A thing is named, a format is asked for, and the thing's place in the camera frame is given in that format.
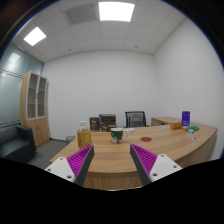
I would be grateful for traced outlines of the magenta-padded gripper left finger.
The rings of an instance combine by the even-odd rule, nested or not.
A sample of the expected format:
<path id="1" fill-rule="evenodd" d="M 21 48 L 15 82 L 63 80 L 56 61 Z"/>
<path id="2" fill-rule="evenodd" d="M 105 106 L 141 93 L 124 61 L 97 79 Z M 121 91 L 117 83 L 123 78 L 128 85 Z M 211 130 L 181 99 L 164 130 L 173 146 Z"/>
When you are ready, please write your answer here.
<path id="1" fill-rule="evenodd" d="M 93 157 L 94 146 L 91 145 L 72 154 L 68 158 L 59 157 L 46 168 L 46 171 L 82 186 Z"/>

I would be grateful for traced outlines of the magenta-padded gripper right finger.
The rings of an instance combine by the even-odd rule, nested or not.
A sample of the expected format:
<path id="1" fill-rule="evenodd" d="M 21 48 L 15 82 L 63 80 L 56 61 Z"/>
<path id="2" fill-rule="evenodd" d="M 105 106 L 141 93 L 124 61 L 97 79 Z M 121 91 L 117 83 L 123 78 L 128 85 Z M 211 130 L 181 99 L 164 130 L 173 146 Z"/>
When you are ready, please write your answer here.
<path id="1" fill-rule="evenodd" d="M 130 154 L 143 186 L 181 170 L 167 155 L 156 155 L 134 144 L 130 145 Z"/>

